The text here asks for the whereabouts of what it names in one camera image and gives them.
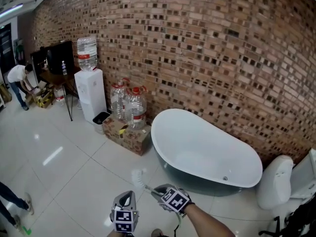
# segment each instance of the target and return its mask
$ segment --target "green floor sticker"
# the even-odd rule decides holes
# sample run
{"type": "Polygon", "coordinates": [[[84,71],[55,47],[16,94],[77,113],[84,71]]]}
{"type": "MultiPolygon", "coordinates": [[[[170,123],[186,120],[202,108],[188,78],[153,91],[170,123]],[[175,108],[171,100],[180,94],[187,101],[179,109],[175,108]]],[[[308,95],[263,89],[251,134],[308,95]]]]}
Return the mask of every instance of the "green floor sticker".
{"type": "Polygon", "coordinates": [[[26,230],[25,226],[22,226],[22,228],[24,229],[24,231],[26,232],[27,235],[30,235],[32,233],[31,229],[26,230]]]}

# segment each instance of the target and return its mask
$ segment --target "black television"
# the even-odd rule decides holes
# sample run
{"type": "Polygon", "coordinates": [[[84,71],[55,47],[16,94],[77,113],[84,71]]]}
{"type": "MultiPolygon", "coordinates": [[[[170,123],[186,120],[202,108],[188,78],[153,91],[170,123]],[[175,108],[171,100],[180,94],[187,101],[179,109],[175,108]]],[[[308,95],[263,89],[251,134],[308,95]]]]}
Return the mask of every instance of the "black television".
{"type": "Polygon", "coordinates": [[[63,73],[62,62],[66,64],[67,72],[74,69],[74,55],[71,41],[57,43],[45,48],[47,53],[47,63],[52,74],[60,75],[63,73]]]}

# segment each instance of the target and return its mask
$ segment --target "white t-shirt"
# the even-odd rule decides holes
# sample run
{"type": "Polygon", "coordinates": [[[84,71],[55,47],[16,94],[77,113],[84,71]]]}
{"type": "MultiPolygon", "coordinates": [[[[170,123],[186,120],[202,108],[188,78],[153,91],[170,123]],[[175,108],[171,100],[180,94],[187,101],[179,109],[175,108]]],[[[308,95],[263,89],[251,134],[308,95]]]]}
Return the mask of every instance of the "white t-shirt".
{"type": "Polygon", "coordinates": [[[8,74],[8,81],[9,82],[22,81],[25,79],[25,77],[26,77],[25,66],[16,65],[10,70],[8,74]]]}

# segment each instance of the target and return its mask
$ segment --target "trash can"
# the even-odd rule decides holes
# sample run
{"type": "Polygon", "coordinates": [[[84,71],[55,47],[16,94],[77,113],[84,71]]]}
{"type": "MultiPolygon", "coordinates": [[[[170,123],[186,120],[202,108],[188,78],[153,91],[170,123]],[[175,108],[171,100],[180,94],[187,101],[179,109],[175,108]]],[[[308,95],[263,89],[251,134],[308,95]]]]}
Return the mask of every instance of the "trash can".
{"type": "Polygon", "coordinates": [[[94,125],[94,129],[96,132],[100,133],[100,134],[104,134],[104,130],[102,127],[102,123],[103,121],[109,116],[110,114],[107,112],[101,112],[100,114],[98,114],[92,121],[93,121],[93,125],[94,125]]]}

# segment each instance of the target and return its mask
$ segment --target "dark pants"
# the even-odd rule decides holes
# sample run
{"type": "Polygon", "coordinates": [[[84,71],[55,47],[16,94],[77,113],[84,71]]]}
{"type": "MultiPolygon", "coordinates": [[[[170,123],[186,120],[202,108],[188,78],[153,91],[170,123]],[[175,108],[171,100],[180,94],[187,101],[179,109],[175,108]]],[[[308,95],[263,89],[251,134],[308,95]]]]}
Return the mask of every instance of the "dark pants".
{"type": "Polygon", "coordinates": [[[27,94],[27,91],[22,88],[21,83],[19,81],[15,81],[15,82],[10,82],[10,86],[14,92],[14,94],[16,95],[17,99],[19,100],[20,104],[22,107],[26,106],[25,102],[23,101],[20,91],[19,89],[24,93],[27,94]]]}
{"type": "MultiPolygon", "coordinates": [[[[12,190],[10,190],[6,185],[0,182],[0,196],[5,200],[15,204],[24,210],[29,209],[28,204],[21,198],[18,198],[12,190]]],[[[11,214],[8,212],[6,207],[0,201],[0,213],[12,224],[15,225],[15,220],[12,218],[11,214]]]]}

